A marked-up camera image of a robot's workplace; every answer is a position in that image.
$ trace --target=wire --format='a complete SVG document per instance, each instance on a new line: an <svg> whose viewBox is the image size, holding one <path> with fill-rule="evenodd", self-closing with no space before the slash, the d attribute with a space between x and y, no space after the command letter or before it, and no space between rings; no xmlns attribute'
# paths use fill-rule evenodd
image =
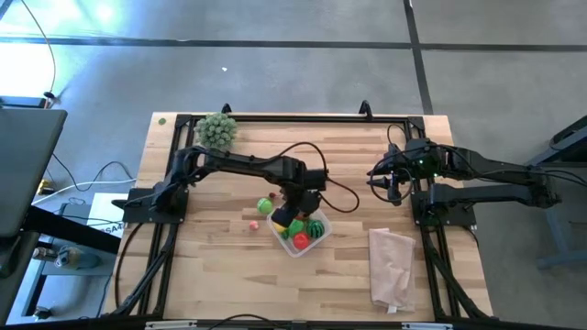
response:
<svg viewBox="0 0 587 330"><path fill-rule="evenodd" d="M527 174L536 174L536 175L544 175L544 176L550 176L550 177L554 177L554 178L559 178L561 180L566 180L568 182L573 182L576 184L579 184L585 188L587 188L587 181L584 180L583 178L581 178L580 176L578 176L577 174L571 173L569 171L566 170L546 170L544 172L541 171L532 171L532 170L508 170L508 169L504 169L504 170L490 170L487 171L485 173L480 173L477 170L475 170L471 163L469 162L469 160L464 157L458 150L456 150L455 148L451 147L451 146L446 146L446 145L439 145L441 148L444 149L448 149L450 151L452 151L454 154L456 154L457 156L459 156L460 158L462 158L465 161L465 164L475 173L475 175L477 176L474 179L477 180L482 180L482 181L489 181L489 182L495 182L495 180L486 180L484 178L479 178L480 176L485 176L485 175L489 175L489 174L495 174L495 173L506 173L506 172L511 172L511 173L527 173ZM571 177L577 179L577 180L573 180L571 178L567 178L567 177L563 177L557 174L551 174L553 172L558 172L558 173L564 173L567 175L570 175Z"/></svg>
<svg viewBox="0 0 587 330"><path fill-rule="evenodd" d="M33 12L28 7L28 5L25 2L25 0L20 0L20 1L22 2L22 4L27 9L28 13L30 14L30 17L35 21L35 24L37 25L37 28L39 28L40 34L43 35L43 38L45 39L45 42L47 43L47 47L49 47L49 52L51 53L51 61L53 62L53 78L51 79L51 85L50 85L50 88L49 88L49 92L50 93L53 93L53 86L55 85L55 76L57 76L57 64L55 64L55 54L53 54L53 47L49 43L49 39L47 38L47 35L45 34L45 31L43 31L43 28L40 26L37 18L35 17L35 15L33 14ZM48 104L49 104L49 102L45 103L45 109L47 109Z"/></svg>
<svg viewBox="0 0 587 330"><path fill-rule="evenodd" d="M214 328L217 328L217 327L219 327L220 325L223 325L224 323L226 323L226 322L228 322L228 321L230 321L230 320L233 320L233 319L239 318L239 317L252 317L252 318L256 318L256 319L258 319L258 320L264 321L266 324L274 326L274 328L283 328L283 326L282 326L282 325L279 325L279 324L277 324L277 323L273 322L272 320L270 320L270 319L268 319L268 318L265 318L265 317L262 317L262 316L258 316L258 315L255 315L255 314L251 314L251 313L243 313L243 314L237 314L237 315L232 315L232 316L229 316L229 317L227 317L226 319L224 319L224 320L222 320L222 321L219 321L218 323L216 323L216 324L214 324L214 325L210 326L210 327L208 328L208 330L212 330L212 329L214 329Z"/></svg>
<svg viewBox="0 0 587 330"><path fill-rule="evenodd" d="M573 183L579 184L580 186L587 188L587 183L584 183L582 181L576 181L571 178L563 177L562 175L552 174L549 172L539 172L539 171L531 171L531 170L529 170L529 171L525 171L525 170L491 170L491 171L488 171L485 173L481 173L481 175L489 175L489 174L495 174L495 173L507 173L507 172L544 175L544 176L549 176L549 177L553 177L553 178L559 178L561 180L565 180L568 182L573 182Z"/></svg>
<svg viewBox="0 0 587 330"><path fill-rule="evenodd" d="M70 197L67 200L69 201L69 204L73 204L73 205L86 205L87 204L87 202L84 200L84 198Z"/></svg>
<svg viewBox="0 0 587 330"><path fill-rule="evenodd" d="M128 235L127 241L125 245L122 247L122 251L120 251L120 258L118 259L118 264L116 265L116 273L114 277L114 298L116 308L120 306L120 289L118 288L119 279L120 279L120 269L122 267L122 260L125 258L125 254L127 254L128 245L132 241L132 237L138 232L138 230L143 226L142 223L139 223Z"/></svg>
<svg viewBox="0 0 587 330"><path fill-rule="evenodd" d="M49 172L49 169L45 169L45 171L47 172L47 174L49 174L49 177L51 178L51 183L55 184L55 179L53 179L53 176L51 175L51 172Z"/></svg>
<svg viewBox="0 0 587 330"><path fill-rule="evenodd" d="M178 182L176 182L176 183L174 183L174 184L170 184L169 186L167 186L167 188L165 188L165 189L164 189L162 192L154 192L154 193L150 193L150 194L148 194L148 195L146 195L146 196L141 196L141 197L138 197L138 198L132 199L132 200L130 200L130 201L127 201L127 202L126 202L124 205L122 205L122 208L124 209L125 207L129 206L130 204L132 204L132 203L134 203L134 202L137 202L137 201L142 201L142 200L144 200L144 199L147 199L147 198L153 197L153 196L155 196L156 194L162 194L162 193L165 193L165 192L167 192L168 190L170 190L171 188L174 188L174 187L175 187L176 185L178 185L178 184L179 184L179 183L178 183Z"/></svg>
<svg viewBox="0 0 587 330"><path fill-rule="evenodd" d="M95 317L100 317L100 313L102 312L102 307L104 306L104 301L106 300L106 294L108 293L108 284L110 284L110 280L112 280L112 274L108 276L108 280L104 285L104 293L102 293L102 301L100 302L100 307L98 307L98 313L96 313Z"/></svg>
<svg viewBox="0 0 587 330"><path fill-rule="evenodd" d="M353 191L352 189L350 189L348 186L346 186L346 185L344 185L342 183L336 182L336 181L330 179L330 177L328 177L327 159L324 156L324 153L322 152L322 150L317 145L315 145L312 142L305 142L305 141L303 141L303 142L294 143L291 146L289 146L286 149L284 149L282 152L278 153L277 155L275 155L275 156L273 156L273 157L271 157L269 159L266 159L266 160L253 161L253 164L254 165L260 165L260 164L272 163L272 162L276 161L279 157L283 156L287 151L289 151L289 150L291 150L291 149L293 149L295 147L303 146L303 145L310 146L310 147L314 148L318 152L318 155L320 155L320 159L322 160L322 167L324 169L324 173L327 176L327 181L330 181L330 182L336 184L338 187L343 188L343 189L349 191L350 193L352 193L355 196L355 199L357 200L357 203L355 204L355 206L353 208L351 208L350 210L342 210L342 209L334 206L332 203L330 203L328 201L328 199L326 199L324 197L324 195L320 192L320 196L322 196L322 200L324 200L324 203L326 203L328 206L330 206L333 210L338 211L338 212L341 212L341 213L351 213L351 212L354 212L355 210L357 210L359 208L359 205L360 205L359 195L355 191Z"/></svg>
<svg viewBox="0 0 587 330"><path fill-rule="evenodd" d="M408 187L407 192L405 192L405 194L402 197L390 200L390 199L381 197L375 191L375 186L373 186L373 173L375 172L375 168L373 168L373 170L371 171L371 178L369 179L369 185L371 187L371 192L375 195L375 197L377 197L381 201L384 201L384 202L387 202L387 203L393 203L393 202L401 202L401 201L403 201L404 199L407 198L407 196L409 196L412 193L412 190L414 189L414 178L412 177L412 173L410 173L409 170L404 169L404 168L401 168L399 170L405 171L407 173L407 176L410 178L410 186Z"/></svg>
<svg viewBox="0 0 587 330"><path fill-rule="evenodd" d="M552 173L552 172L554 172L554 173L564 173L564 174L570 175L571 177L579 180L580 182L583 182L583 183L587 184L587 181L585 179L583 179L579 175L577 175L575 173L572 173L572 172L569 172L567 170L545 170L545 172L546 173Z"/></svg>
<svg viewBox="0 0 587 330"><path fill-rule="evenodd" d="M399 125L397 125L397 124L390 124L390 125L387 127L387 140L389 141L389 144L392 144L392 143L393 143L393 142L392 142L392 139L389 137L389 130L390 130L390 128L392 128L392 127L398 127L399 129L401 129L401 130L402 130L402 132L404 132L404 135L405 135L405 130L404 130L404 128L403 128L403 127L401 127L401 126L399 126Z"/></svg>
<svg viewBox="0 0 587 330"><path fill-rule="evenodd" d="M272 163L272 162L276 161L279 157L283 156L287 151L289 151L295 147L303 146L303 145L310 146L318 152L318 155L320 155L320 159L322 159L322 166L324 168L324 172L326 172L327 171L327 159L324 157L324 153L322 153L322 150L320 150L320 148L317 145L315 145L314 143L305 142L305 141L294 143L291 146L285 148L282 152L278 153L277 155L275 155L269 159L266 159L266 160L253 161L252 164L253 165L260 165L260 164Z"/></svg>
<svg viewBox="0 0 587 330"><path fill-rule="evenodd" d="M77 215L67 215L67 214L60 214L63 217L72 217L75 219L82 219L82 220L95 220L95 221L104 221L105 224L95 224L95 225L89 225L89 226L103 226L106 224L118 224L121 223L122 221L113 221L113 220L106 220L106 219L100 219L100 218L92 218L92 217L87 217L87 216L77 216Z"/></svg>
<svg viewBox="0 0 587 330"><path fill-rule="evenodd" d="M77 184L77 186L79 187L79 186L86 185L86 184L120 184L120 183L129 183L129 182L135 182L136 180L137 180L137 179L132 179L132 180L123 180L123 181L89 181L89 182L82 182L82 183L78 183L78 184ZM38 199L37 201L33 202L31 205L36 205L36 204L39 204L39 203L41 203L41 202L43 202L43 201L45 201L45 200L47 200L47 199L49 199L49 198L51 198L51 197L54 197L54 196L56 196L56 195L57 195L57 194L59 194L59 193L63 193L63 192L65 192L65 191L67 191L67 190L70 190L71 188L73 188L73 187L75 187L75 186L76 186L76 185L72 184L72 185L71 185L71 186L69 186L69 187L65 187L65 188L63 188L63 189L61 189L61 190L59 190L59 191L57 191L57 192L54 192L54 193L50 194L50 195L49 195L49 196L47 196L47 197L43 197L43 198L41 198L41 199Z"/></svg>
<svg viewBox="0 0 587 330"><path fill-rule="evenodd" d="M336 184L338 187L340 187L340 188L342 188L342 189L346 189L346 190L348 190L350 193L352 193L353 195L355 195L355 199L357 199L357 203L355 204L355 207L351 208L350 210L341 210L341 209L337 208L336 206L334 206L333 204L331 204L331 203L328 201L328 199L327 199L326 197L324 197L324 195L323 195L321 192L319 192L319 193L320 193L320 196L322 196L322 200L324 201L324 203L326 203L328 206L330 206L330 207L331 207L333 210L335 210L335 211L339 211L339 212L341 212L341 213L351 213L351 212L354 212L355 210L357 210L357 209L359 208L359 205L360 205L360 198L359 198L359 196L357 195L357 193L356 193L355 191L353 191L352 189L350 189L350 188L349 188L349 187L347 187L346 185L344 185L344 184L342 184L342 183L338 183L338 182L336 182L336 181L334 181L334 180L332 180L332 179L330 179L330 178L327 178L327 181L330 181L330 182L332 182L332 183Z"/></svg>
<svg viewBox="0 0 587 330"><path fill-rule="evenodd" d="M383 163L384 161L389 160L390 158L393 158L395 156L404 155L406 152L421 150L421 149L424 149L424 148L426 148L426 147L411 148L409 150L404 150L404 151L396 152L393 155L387 156L387 157L379 160L377 163L375 163L375 166L373 166L373 169L371 170L371 176L369 178L369 185L371 187L371 192L375 195L375 197L377 197L379 200L384 201L384 202L387 202L387 203L401 202L402 200L404 200L405 198L407 198L407 196L409 196L412 193L412 190L414 189L414 180L413 180L413 177L412 177L412 173L409 170L407 170L407 169L400 169L400 170L405 171L407 173L408 177L410 178L410 187L408 188L408 191L407 191L407 193L404 196L402 196L402 197L400 197L399 199L396 199L396 200L389 200L387 198L383 198L377 192L375 192L375 188L373 186L373 175L375 174L375 170L377 169L377 167L381 163Z"/></svg>
<svg viewBox="0 0 587 330"><path fill-rule="evenodd" d="M53 158L55 158L55 160L57 160L57 161L60 163L60 165L61 165L61 166L62 166L62 167L63 167L63 168L64 168L64 169L67 171L67 174L69 174L70 178L72 178L73 185L75 186L75 189L77 189L79 192L82 192L82 193L83 193L83 192L87 192L87 191L89 191L89 190L90 190L90 188L92 188L92 185L93 185L93 183L90 183L90 186L89 186L89 187L87 187L86 189L80 189L80 188L78 187L78 184L77 184L77 182L75 182L75 178L73 178L73 175L72 175L72 173L70 172L70 170L67 168L67 166L65 166L65 164L63 164L63 162L62 162L62 161L61 161L61 160L60 160L60 159L57 157L57 155L55 155L55 153L53 153ZM95 174L95 176L94 176L94 179L92 180L92 182L95 182L95 181L98 179L98 177L99 177L99 176L102 174L102 172L104 172L104 170L105 170L105 169L106 169L108 166L110 166L110 165L112 165L112 164L117 164L117 165L120 165L120 167L122 168L122 170L124 170L124 172L125 172L125 174L128 176L128 178L129 178L129 179L134 179L134 178L132 177L132 175L130 175L130 171L128 170L128 168L127 168L127 166L126 166L125 164L121 163L120 161L113 160L113 161L110 161L110 162L108 162L106 165L104 165L104 166L102 167L102 169L100 169L100 170L99 170L99 171L98 171L98 172Z"/></svg>
<svg viewBox="0 0 587 330"><path fill-rule="evenodd" d="M465 162L467 167L469 167L471 169L471 171L473 171L473 173L475 173L476 175L480 175L480 173L473 168L473 166L471 165L471 162L465 156L463 156L463 154L461 154L460 151L458 151L456 148L454 148L452 146L447 146L447 145L438 145L438 146L443 149L452 151L455 155L459 156L459 158L461 158Z"/></svg>

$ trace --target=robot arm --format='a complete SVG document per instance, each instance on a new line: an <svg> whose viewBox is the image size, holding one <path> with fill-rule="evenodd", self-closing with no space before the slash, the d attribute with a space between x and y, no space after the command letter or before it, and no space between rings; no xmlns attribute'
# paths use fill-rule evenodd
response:
<svg viewBox="0 0 587 330"><path fill-rule="evenodd" d="M183 218L187 204L187 185L195 185L208 174L217 171L260 177L269 183L279 185L285 203L273 212L271 220L285 227L289 226L300 213L310 215L317 210L322 199L319 192L326 190L326 163L324 169L309 170L303 161L282 155L262 159L202 147L190 147L173 154L170 171L163 181L155 184L153 194L129 202L120 201L117 205L126 211L132 208L145 208L149 209L150 215L167 214ZM135 290L111 315L128 315L133 310L139 297L172 253L177 233L178 225L174 224L171 226L165 244Z"/></svg>
<svg viewBox="0 0 587 330"><path fill-rule="evenodd" d="M389 151L375 168L367 173L368 184L387 190L389 202L399 205L399 184L442 176L464 181L486 179L505 185L452 188L434 183L429 191L429 204L483 203L516 201L528 206L548 208L559 202L552 183L539 169L486 159L466 148L438 145L428 138L408 141L401 151L391 144ZM391 179L374 180L373 175L391 174Z"/></svg>
<svg viewBox="0 0 587 330"><path fill-rule="evenodd" d="M285 204L275 210L271 219L285 227L299 213L313 213L320 204L318 192L326 190L327 170L309 170L299 159L287 156L263 159L196 146L175 152L169 174L154 186L151 207L165 212L177 202L175 196L179 190L217 171L260 177L279 185Z"/></svg>

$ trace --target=wooden table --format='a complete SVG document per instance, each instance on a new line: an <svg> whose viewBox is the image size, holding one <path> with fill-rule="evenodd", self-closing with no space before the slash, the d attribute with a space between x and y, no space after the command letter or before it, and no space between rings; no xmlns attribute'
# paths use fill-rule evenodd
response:
<svg viewBox="0 0 587 330"><path fill-rule="evenodd" d="M153 114L138 172L138 187L150 188L163 179L176 115ZM166 119L164 125L159 123L162 118ZM427 115L424 119L429 138L452 144L446 116ZM252 313L275 320L434 320L421 236L412 219L409 199L402 206L393 207L377 200L365 184L365 173L387 149L386 127L387 124L373 123L238 123L238 139L233 148L236 153L269 157L294 142L317 144L327 158L330 176L359 194L360 208L352 214L341 214L322 203L321 209L332 222L333 234L301 258L290 258L266 226L265 216L256 211L259 198L278 191L278 187L259 178L235 174L208 176L196 188L190 188L188 214L180 226L164 318L223 319ZM399 128L393 127L390 136L404 148L404 135ZM321 167L320 158L308 146L295 148L288 155L305 161L310 169ZM327 186L325 196L341 208L350 208L355 203L351 194L332 184ZM250 220L260 222L258 231L249 231ZM153 227L144 225L129 245L120 274L122 299L145 270ZM382 227L417 242L414 313L389 315L371 303L367 234L370 228ZM131 229L132 226L125 231L123 241ZM491 314L482 264L471 234L459 227L447 227L446 231L455 277L480 309ZM154 283L150 308L156 300L159 278ZM439 280L439 286L443 306L448 311L443 280ZM112 287L105 312L114 309Z"/></svg>

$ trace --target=chair leg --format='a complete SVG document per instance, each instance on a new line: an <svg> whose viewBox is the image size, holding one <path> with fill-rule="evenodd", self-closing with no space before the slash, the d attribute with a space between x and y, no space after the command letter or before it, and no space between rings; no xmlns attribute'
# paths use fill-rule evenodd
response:
<svg viewBox="0 0 587 330"><path fill-rule="evenodd" d="M545 270L553 266L582 261L587 261L587 250L559 253L558 255L552 257L540 258L537 262L538 268L540 270Z"/></svg>

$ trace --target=green plant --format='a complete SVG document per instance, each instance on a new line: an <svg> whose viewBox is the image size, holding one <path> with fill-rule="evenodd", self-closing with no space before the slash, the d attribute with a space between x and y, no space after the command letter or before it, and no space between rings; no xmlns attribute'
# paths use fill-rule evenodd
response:
<svg viewBox="0 0 587 330"><path fill-rule="evenodd" d="M225 114L207 115L195 126L198 141L209 149L228 150L237 134L237 121Z"/></svg>

